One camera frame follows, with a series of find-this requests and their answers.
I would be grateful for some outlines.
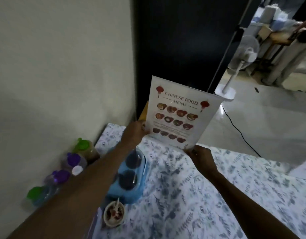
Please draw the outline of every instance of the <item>menu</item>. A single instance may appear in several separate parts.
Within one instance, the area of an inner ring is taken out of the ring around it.
[[[291,170],[289,175],[297,178],[306,179],[306,161],[302,165]]]
[[[152,76],[145,126],[163,144],[190,149],[222,102],[222,97]]]

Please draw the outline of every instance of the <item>power cord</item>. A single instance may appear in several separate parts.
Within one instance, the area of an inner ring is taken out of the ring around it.
[[[221,105],[221,107],[223,108],[223,110],[224,110],[226,116],[229,118],[229,120],[230,120],[230,122],[232,123],[233,127],[236,128],[235,125],[233,124],[232,120],[230,119],[230,117],[229,117],[228,114],[226,113],[224,107],[223,107],[222,105]],[[255,153],[257,153],[257,151],[256,151],[252,146],[250,146],[249,143],[247,143],[247,141],[245,140],[245,138],[244,138],[244,136],[242,135],[241,131],[240,131],[238,128],[236,128],[236,129],[237,129],[238,132],[240,132],[240,134],[241,134],[241,136],[242,136],[242,139],[246,142],[246,144],[248,144],[248,146],[251,147],[252,150],[254,150]]]

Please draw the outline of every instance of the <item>small bowl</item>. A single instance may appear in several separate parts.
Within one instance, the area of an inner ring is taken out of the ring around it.
[[[107,205],[107,207],[105,208],[104,210],[104,213],[103,213],[103,221],[104,223],[108,226],[108,227],[117,227],[119,225],[121,225],[125,219],[125,216],[126,216],[126,211],[125,211],[125,207],[124,205],[119,202],[119,207],[122,207],[122,217],[119,219],[119,220],[114,220],[114,222],[112,221],[109,221],[107,219],[107,212],[108,212],[108,209],[111,207],[111,206],[115,206],[117,201],[112,201],[110,204]]]

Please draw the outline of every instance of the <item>left hand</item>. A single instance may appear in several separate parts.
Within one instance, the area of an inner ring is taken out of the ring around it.
[[[144,128],[145,121],[143,120],[130,123],[123,132],[121,143],[134,149],[142,141],[142,138],[150,133]]]

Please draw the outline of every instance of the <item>blue white patterned tablecloth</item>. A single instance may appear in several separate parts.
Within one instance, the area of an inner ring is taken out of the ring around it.
[[[124,129],[107,125],[96,144],[100,154],[117,144]],[[246,238],[222,196],[186,154],[146,138],[138,147],[150,163],[143,196],[127,205],[123,225],[102,229],[97,238]],[[287,166],[279,162],[208,148],[231,183],[306,238],[306,180],[285,175]]]

